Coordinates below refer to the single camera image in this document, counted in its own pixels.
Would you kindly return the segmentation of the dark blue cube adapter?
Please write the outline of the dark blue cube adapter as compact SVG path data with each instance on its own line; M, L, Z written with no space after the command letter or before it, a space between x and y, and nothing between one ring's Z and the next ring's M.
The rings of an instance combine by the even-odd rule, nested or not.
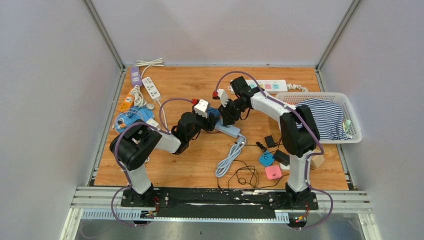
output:
M217 123L221 118L221 113L217 108L212 108L209 110L209 115L213 115L214 122Z

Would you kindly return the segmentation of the light blue power strip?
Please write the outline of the light blue power strip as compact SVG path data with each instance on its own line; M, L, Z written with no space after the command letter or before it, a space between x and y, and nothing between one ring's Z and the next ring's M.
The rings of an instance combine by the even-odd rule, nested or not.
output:
M224 126L221 122L217 122L214 129L232 138L238 138L241 132L240 128L233 125Z

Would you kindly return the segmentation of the black TP-Link charger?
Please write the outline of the black TP-Link charger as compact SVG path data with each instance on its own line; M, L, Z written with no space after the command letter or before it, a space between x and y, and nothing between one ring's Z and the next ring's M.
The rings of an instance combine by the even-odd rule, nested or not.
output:
M268 135L264 137L265 144L257 141L254 144L245 144L248 147L258 147L263 153L268 151L269 149L278 148L280 146L279 142L276 142L272 135Z

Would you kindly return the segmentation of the white power strip blue USB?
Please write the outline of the white power strip blue USB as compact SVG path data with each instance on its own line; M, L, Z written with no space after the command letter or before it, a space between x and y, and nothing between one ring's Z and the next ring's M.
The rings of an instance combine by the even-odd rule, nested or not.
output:
M263 89L264 92L267 92L271 95L276 95L282 92L288 91L301 91L308 92L306 87L303 87L300 84L287 83L284 79L260 79L257 80L257 83L252 79L247 79L246 83L252 88L259 86Z

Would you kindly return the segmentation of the white cube adapter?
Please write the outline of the white cube adapter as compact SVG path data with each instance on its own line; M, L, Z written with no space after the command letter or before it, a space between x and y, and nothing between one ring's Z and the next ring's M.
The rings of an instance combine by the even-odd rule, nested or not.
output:
M161 129L161 125L160 123L158 123L156 120L154 120L153 118L150 118L146 121L146 123L150 126L152 126L153 128L160 130Z

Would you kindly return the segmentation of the black charger with cable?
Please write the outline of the black charger with cable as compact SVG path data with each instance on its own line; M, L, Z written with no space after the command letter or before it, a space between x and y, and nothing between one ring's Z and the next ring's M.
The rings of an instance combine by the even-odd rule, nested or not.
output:
M270 180L266 177L265 167L256 166L239 159L239 156L231 152L218 163L215 171L217 186L221 188L248 188L248 189L272 189L277 188L286 180L289 173L282 171L282 177Z

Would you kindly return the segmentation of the wooden cube adapter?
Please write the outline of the wooden cube adapter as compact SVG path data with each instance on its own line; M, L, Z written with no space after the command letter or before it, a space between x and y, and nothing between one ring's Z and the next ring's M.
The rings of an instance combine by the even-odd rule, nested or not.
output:
M310 162L311 168L319 168L325 162L325 158L323 155L314 155L312 156Z

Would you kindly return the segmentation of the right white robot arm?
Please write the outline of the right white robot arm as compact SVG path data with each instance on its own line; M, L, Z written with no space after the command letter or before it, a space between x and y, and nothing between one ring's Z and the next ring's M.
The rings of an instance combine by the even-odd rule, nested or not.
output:
M285 201L292 209L298 209L311 192L309 158L321 147L320 134L310 108L307 105L289 105L267 93L262 87L251 87L243 76L230 82L236 99L228 97L226 90L216 87L213 99L220 100L218 110L225 126L241 118L245 110L257 110L278 122L281 142L288 152L289 178L285 185Z

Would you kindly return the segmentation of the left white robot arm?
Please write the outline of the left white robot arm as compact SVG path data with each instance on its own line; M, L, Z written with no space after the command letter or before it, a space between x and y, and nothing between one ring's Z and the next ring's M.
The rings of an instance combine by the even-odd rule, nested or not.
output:
M185 112L171 132L138 119L112 140L109 150L124 170L135 202L146 207L153 201L154 187L145 166L152 151L158 149L175 155L183 153L202 130L213 131L220 116L216 110L208 111L206 117Z

